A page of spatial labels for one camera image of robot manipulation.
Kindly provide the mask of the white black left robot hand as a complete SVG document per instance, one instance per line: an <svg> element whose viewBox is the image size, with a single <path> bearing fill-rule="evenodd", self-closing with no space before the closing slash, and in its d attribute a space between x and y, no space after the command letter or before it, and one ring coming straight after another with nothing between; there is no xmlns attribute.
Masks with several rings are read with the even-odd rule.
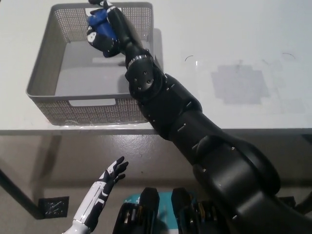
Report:
<svg viewBox="0 0 312 234"><path fill-rule="evenodd" d="M93 183L74 215L72 226L67 234L90 234L97 224L114 185L125 178L125 170L129 162L120 157L114 161Z"/></svg>

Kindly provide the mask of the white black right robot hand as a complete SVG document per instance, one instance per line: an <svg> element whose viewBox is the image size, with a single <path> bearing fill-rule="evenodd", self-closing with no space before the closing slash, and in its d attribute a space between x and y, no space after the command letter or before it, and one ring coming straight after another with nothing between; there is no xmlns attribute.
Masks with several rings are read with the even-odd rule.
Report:
<svg viewBox="0 0 312 234"><path fill-rule="evenodd" d="M137 56L151 56L121 10L107 0L88 2L99 6L99 9L90 12L87 20L87 41L92 47L101 51L106 58L123 54L126 66Z"/></svg>

